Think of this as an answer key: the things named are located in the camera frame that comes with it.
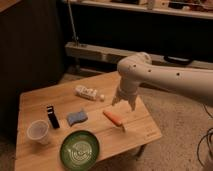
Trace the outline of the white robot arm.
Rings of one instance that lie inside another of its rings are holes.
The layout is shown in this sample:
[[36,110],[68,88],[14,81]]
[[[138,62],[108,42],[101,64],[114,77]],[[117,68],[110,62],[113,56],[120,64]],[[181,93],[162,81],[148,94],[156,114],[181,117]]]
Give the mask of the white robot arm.
[[138,87],[146,83],[213,107],[213,70],[153,65],[149,54],[139,52],[121,59],[117,71],[113,105],[125,100],[135,110]]

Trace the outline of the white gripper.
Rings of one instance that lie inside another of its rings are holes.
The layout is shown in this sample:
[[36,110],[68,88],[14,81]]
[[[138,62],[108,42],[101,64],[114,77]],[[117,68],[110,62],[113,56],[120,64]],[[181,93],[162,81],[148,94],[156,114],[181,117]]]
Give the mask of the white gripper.
[[137,89],[137,82],[128,79],[121,79],[117,87],[116,95],[113,97],[112,106],[116,105],[121,101],[121,99],[123,99],[129,101],[131,110],[134,111],[136,108]]

